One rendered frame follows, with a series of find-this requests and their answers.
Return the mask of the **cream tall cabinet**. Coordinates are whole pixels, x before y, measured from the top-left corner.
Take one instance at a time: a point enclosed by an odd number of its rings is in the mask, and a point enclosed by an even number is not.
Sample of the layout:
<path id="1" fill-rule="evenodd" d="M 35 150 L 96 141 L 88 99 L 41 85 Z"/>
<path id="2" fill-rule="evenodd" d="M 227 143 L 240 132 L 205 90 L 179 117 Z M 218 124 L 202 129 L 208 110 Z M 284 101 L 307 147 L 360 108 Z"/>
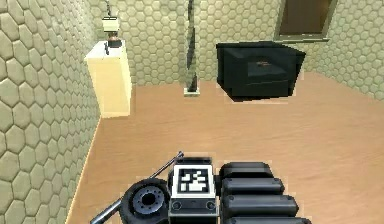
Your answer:
<path id="1" fill-rule="evenodd" d="M 84 60 L 87 63 L 102 118 L 130 115 L 132 81 L 125 42 L 119 48 L 109 48 L 97 42 Z"/>

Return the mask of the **dark floor lamp pole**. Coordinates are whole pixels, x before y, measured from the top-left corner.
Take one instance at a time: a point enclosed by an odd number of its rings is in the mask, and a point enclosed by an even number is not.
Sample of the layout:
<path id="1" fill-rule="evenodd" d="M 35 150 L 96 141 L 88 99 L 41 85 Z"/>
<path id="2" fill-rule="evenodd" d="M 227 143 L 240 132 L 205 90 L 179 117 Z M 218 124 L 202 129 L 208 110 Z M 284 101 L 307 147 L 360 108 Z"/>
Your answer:
<path id="1" fill-rule="evenodd" d="M 184 95 L 186 97 L 197 96 L 198 77 L 196 73 L 196 29 L 195 29 L 195 0 L 187 1 L 186 20 L 186 76 Z"/>

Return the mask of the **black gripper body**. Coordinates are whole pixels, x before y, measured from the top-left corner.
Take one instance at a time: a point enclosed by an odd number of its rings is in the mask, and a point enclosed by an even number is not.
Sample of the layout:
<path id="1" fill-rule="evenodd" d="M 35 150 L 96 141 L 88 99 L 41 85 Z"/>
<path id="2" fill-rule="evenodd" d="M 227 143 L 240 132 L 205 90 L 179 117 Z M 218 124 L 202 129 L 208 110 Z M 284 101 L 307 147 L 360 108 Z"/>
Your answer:
<path id="1" fill-rule="evenodd" d="M 123 224 L 169 224 L 170 194 L 165 180 L 149 178 L 133 184 L 121 200 Z"/>

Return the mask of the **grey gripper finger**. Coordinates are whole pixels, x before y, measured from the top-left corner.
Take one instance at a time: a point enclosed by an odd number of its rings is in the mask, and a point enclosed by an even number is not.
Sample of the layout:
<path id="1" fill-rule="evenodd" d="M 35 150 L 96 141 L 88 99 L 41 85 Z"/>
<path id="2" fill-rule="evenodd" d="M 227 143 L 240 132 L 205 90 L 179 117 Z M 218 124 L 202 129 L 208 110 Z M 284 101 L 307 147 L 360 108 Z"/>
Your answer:
<path id="1" fill-rule="evenodd" d="M 167 163 L 165 163 L 161 168 L 159 168 L 157 171 L 155 171 L 151 178 L 157 177 L 159 174 L 161 174 L 166 168 L 168 168 L 170 165 L 172 165 L 176 159 L 181 158 L 184 156 L 183 151 L 179 151 L 175 157 L 173 157 L 171 160 L 169 160 Z M 107 220 L 109 220 L 116 212 L 119 211 L 121 206 L 122 198 L 119 198 L 112 204 L 110 204 L 108 207 L 106 207 L 103 211 L 101 211 L 99 214 L 97 214 L 90 222 L 89 224 L 104 224 Z"/>

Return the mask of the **cream table lamp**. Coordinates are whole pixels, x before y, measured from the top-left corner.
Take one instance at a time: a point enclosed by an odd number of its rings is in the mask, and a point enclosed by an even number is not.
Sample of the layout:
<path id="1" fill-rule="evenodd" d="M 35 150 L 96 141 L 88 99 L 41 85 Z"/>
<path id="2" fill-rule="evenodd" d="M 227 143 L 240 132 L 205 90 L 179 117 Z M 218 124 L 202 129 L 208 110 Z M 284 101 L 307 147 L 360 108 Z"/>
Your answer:
<path id="1" fill-rule="evenodd" d="M 109 0 L 104 0 L 107 8 L 107 15 L 102 18 L 103 31 L 108 35 L 107 44 L 110 48 L 119 48 L 122 41 L 118 37 L 119 21 L 112 15 Z"/>

